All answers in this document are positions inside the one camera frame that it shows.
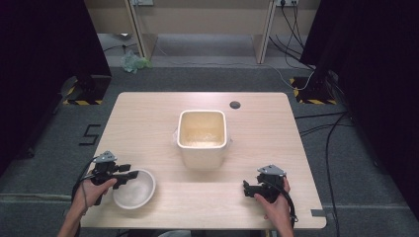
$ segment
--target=yellow and black tape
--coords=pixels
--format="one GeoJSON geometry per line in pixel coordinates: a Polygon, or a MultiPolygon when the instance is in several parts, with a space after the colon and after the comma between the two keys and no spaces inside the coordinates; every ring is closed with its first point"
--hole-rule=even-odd
{"type": "Polygon", "coordinates": [[[92,91],[84,91],[76,80],[68,90],[63,104],[76,106],[101,105],[111,78],[93,78],[93,80],[95,88],[92,91]]]}
{"type": "MultiPolygon", "coordinates": [[[[290,79],[290,81],[291,81],[291,85],[294,88],[298,88],[293,78],[290,79]]],[[[316,97],[314,94],[314,95],[310,95],[312,96],[311,98],[307,98],[307,95],[304,95],[303,92],[304,91],[301,91],[301,90],[293,90],[293,94],[295,95],[295,98],[299,103],[314,104],[314,105],[336,105],[337,104],[336,101],[331,96],[329,96],[330,99],[318,99],[319,97],[324,98],[324,96],[316,97]]]]}

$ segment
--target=forearm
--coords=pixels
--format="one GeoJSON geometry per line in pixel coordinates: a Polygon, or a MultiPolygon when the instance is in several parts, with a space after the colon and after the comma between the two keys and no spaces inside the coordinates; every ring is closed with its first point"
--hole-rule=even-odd
{"type": "Polygon", "coordinates": [[[59,230],[58,237],[74,237],[83,213],[83,207],[72,205],[65,216],[65,220],[59,230]]]}
{"type": "Polygon", "coordinates": [[[280,226],[277,227],[277,231],[280,233],[281,237],[293,237],[293,229],[291,227],[280,226]]]}

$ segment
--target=human hand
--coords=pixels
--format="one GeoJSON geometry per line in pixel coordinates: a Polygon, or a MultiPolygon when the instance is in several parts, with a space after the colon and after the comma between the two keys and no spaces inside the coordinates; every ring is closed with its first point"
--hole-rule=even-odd
{"type": "MultiPolygon", "coordinates": [[[[284,177],[284,190],[289,193],[291,188],[286,177],[284,177]]],[[[255,200],[262,204],[265,209],[265,219],[271,220],[282,237],[293,236],[293,228],[290,219],[290,206],[283,195],[278,195],[273,203],[269,203],[259,194],[255,194],[255,200]]]]}
{"type": "Polygon", "coordinates": [[[87,208],[95,204],[96,200],[108,192],[108,189],[117,182],[117,179],[110,179],[100,186],[96,186],[90,180],[80,183],[74,196],[73,205],[85,213],[87,208]]]}

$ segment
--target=hazard tape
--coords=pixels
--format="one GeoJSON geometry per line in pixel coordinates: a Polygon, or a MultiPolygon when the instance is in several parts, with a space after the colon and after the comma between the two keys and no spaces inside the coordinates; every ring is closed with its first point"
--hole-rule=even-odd
{"type": "MultiPolygon", "coordinates": [[[[295,88],[294,79],[290,79],[291,85],[295,88]]],[[[337,105],[335,100],[316,100],[316,99],[303,99],[299,94],[299,90],[293,90],[293,94],[296,100],[302,104],[314,104],[314,105],[337,105]]]]}
{"type": "Polygon", "coordinates": [[[102,101],[74,101],[74,100],[65,100],[63,105],[76,105],[76,106],[95,106],[101,105],[102,101]]]}

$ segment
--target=cable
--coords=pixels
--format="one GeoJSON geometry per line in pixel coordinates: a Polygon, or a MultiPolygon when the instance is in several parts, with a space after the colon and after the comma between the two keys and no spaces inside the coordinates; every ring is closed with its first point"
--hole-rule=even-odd
{"type": "MultiPolygon", "coordinates": [[[[324,124],[324,125],[315,126],[315,127],[311,128],[311,129],[309,129],[309,130],[301,131],[301,132],[299,133],[299,135],[300,135],[301,137],[303,137],[303,136],[309,135],[309,134],[311,134],[311,133],[314,133],[315,131],[318,131],[318,130],[321,130],[321,129],[328,128],[328,127],[330,127],[330,126],[332,126],[332,125],[333,125],[333,124],[324,124]]],[[[347,124],[337,124],[337,125],[339,125],[339,126],[352,126],[352,125],[347,125],[347,124]]]]}
{"type": "Polygon", "coordinates": [[[291,226],[293,227],[294,224],[296,222],[298,222],[298,218],[295,215],[295,207],[293,205],[293,200],[291,199],[290,194],[286,190],[284,190],[283,187],[277,187],[277,186],[271,184],[270,182],[268,182],[267,180],[263,180],[263,182],[266,183],[266,184],[268,184],[268,185],[270,185],[271,187],[273,187],[277,191],[279,191],[280,194],[282,194],[284,196],[284,198],[286,198],[286,200],[287,200],[287,202],[288,202],[288,204],[290,206],[291,226]]]}
{"type": "Polygon", "coordinates": [[[136,43],[133,43],[133,44],[130,44],[130,45],[125,45],[125,44],[116,45],[116,46],[108,47],[108,48],[104,49],[104,51],[108,51],[109,49],[116,48],[116,47],[122,47],[124,49],[124,52],[126,52],[127,47],[134,46],[134,45],[136,45],[136,43]]]}
{"type": "Polygon", "coordinates": [[[302,43],[301,35],[299,34],[298,21],[296,20],[296,17],[298,16],[298,6],[296,5],[296,3],[294,1],[292,1],[292,3],[293,3],[293,17],[294,17],[294,20],[295,20],[296,32],[298,34],[299,41],[302,43]]]}
{"type": "Polygon", "coordinates": [[[289,65],[289,66],[291,66],[291,65],[290,65],[290,63],[288,62],[287,55],[288,55],[288,50],[289,50],[289,48],[290,48],[290,43],[291,43],[291,39],[292,39],[292,38],[293,38],[293,36],[290,36],[289,42],[287,43],[287,47],[286,47],[286,63],[287,63],[287,65],[289,65]]]}
{"type": "Polygon", "coordinates": [[[347,112],[338,112],[338,113],[331,113],[331,114],[321,114],[321,115],[314,115],[314,116],[302,116],[302,117],[294,117],[294,119],[307,119],[307,118],[317,118],[317,117],[327,117],[327,116],[338,116],[342,114],[346,114],[347,112]]]}
{"type": "Polygon", "coordinates": [[[299,45],[304,48],[304,45],[302,44],[302,41],[299,41],[299,39],[296,37],[294,29],[291,27],[290,21],[288,20],[286,13],[284,12],[284,7],[281,8],[281,11],[283,12],[284,18],[287,21],[287,24],[289,25],[289,28],[291,30],[292,36],[294,36],[294,38],[296,39],[296,41],[299,43],[299,45]]]}
{"type": "Polygon", "coordinates": [[[327,135],[327,140],[326,140],[326,171],[327,171],[327,182],[329,184],[330,196],[332,198],[333,214],[335,216],[335,225],[336,225],[336,236],[338,236],[338,237],[340,236],[340,228],[339,228],[338,212],[337,212],[336,203],[335,203],[335,196],[334,196],[333,187],[332,187],[332,179],[331,179],[331,176],[330,176],[330,167],[329,167],[329,142],[330,142],[330,136],[332,135],[333,130],[335,129],[335,127],[337,126],[337,124],[339,123],[339,121],[346,114],[347,113],[342,114],[337,119],[337,121],[333,124],[332,128],[329,131],[329,134],[327,135]]]}
{"type": "MultiPolygon", "coordinates": [[[[73,203],[73,201],[74,201],[74,197],[75,197],[75,195],[76,195],[76,193],[77,193],[77,190],[78,190],[78,188],[79,188],[79,186],[80,186],[80,183],[82,182],[82,181],[84,181],[85,179],[84,178],[82,178],[83,176],[85,176],[85,174],[86,174],[86,172],[87,172],[87,169],[90,167],[90,165],[92,164],[92,162],[93,162],[93,160],[95,160],[96,159],[96,157],[94,157],[94,158],[92,158],[85,166],[84,166],[84,168],[83,168],[83,170],[82,170],[82,172],[80,173],[80,175],[78,176],[78,178],[77,178],[77,181],[76,181],[76,184],[74,184],[74,186],[73,186],[73,190],[72,190],[72,192],[71,192],[71,203],[73,203]]],[[[86,192],[85,192],[85,190],[84,190],[84,186],[83,186],[83,184],[82,184],[82,189],[83,189],[83,195],[84,195],[84,200],[85,200],[85,205],[87,206],[87,199],[86,199],[86,192]]],[[[74,235],[74,236],[76,236],[76,237],[78,237],[78,236],[80,236],[80,228],[81,228],[81,225],[80,225],[80,222],[79,222],[79,224],[78,224],[78,227],[77,227],[77,231],[76,231],[76,234],[74,235]]]]}
{"type": "Polygon", "coordinates": [[[283,45],[286,49],[283,49],[283,48],[281,48],[279,45],[277,45],[271,37],[269,37],[269,40],[271,41],[271,43],[273,43],[273,44],[274,44],[274,46],[277,48],[277,50],[279,50],[279,51],[283,52],[283,53],[286,55],[286,63],[287,63],[287,65],[288,65],[289,67],[296,68],[296,69],[302,69],[302,70],[309,70],[309,71],[313,71],[313,70],[314,70],[314,68],[313,68],[313,67],[311,67],[310,65],[307,65],[307,64],[304,64],[304,63],[299,62],[299,58],[297,58],[296,56],[294,56],[294,55],[292,55],[292,54],[290,54],[290,53],[288,52],[288,50],[290,50],[290,51],[293,51],[293,52],[294,52],[294,53],[296,53],[296,54],[300,54],[298,51],[295,51],[295,50],[293,50],[293,49],[291,49],[291,48],[288,48],[285,44],[283,44],[283,43],[280,41],[280,39],[278,39],[278,36],[277,36],[277,35],[276,35],[276,37],[277,37],[277,41],[278,41],[280,44],[282,44],[282,45],[283,45]],[[295,67],[295,66],[290,65],[290,64],[288,63],[288,61],[287,61],[287,55],[288,55],[288,56],[290,56],[290,57],[292,57],[293,59],[295,59],[295,60],[296,60],[296,61],[298,61],[299,63],[303,64],[304,66],[308,67],[309,69],[307,69],[307,68],[302,68],[302,67],[295,67]]]}

